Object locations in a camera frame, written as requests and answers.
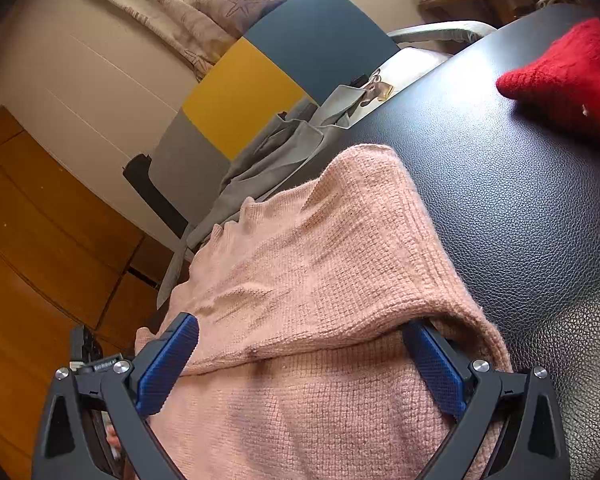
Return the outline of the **grey yellow blue chair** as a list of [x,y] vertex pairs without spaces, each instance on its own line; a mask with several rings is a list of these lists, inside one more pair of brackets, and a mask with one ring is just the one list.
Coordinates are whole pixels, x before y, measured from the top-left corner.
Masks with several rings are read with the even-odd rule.
[[123,175],[176,235],[201,222],[230,163],[274,117],[322,105],[344,84],[362,86],[400,52],[414,65],[445,55],[425,41],[473,44],[493,32],[452,21],[384,32],[350,0],[288,0],[257,21],[193,88],[158,145]]

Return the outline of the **grey garment on chair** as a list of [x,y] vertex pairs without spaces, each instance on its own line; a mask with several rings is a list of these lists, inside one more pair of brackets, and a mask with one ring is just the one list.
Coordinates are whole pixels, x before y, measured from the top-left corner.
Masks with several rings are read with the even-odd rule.
[[162,279],[158,306],[169,300],[185,253],[204,242],[215,226],[237,217],[247,198],[264,200],[336,137],[374,109],[373,91],[340,84],[320,106],[303,98],[276,114],[228,162],[178,113],[152,154],[150,182],[185,218],[174,256]]

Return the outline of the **red knit garment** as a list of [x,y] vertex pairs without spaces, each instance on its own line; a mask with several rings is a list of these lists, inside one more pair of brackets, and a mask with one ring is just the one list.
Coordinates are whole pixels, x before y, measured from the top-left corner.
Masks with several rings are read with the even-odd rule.
[[498,78],[496,88],[562,128],[600,136],[600,20],[573,26],[536,61]]

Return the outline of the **pink knit sweater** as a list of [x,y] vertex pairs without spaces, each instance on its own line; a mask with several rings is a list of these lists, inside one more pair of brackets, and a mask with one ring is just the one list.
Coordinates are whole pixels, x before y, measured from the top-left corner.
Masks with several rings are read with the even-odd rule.
[[414,318],[512,367],[385,145],[246,200],[173,289],[182,312],[199,341],[149,423],[189,479],[415,478],[451,421],[402,341]]

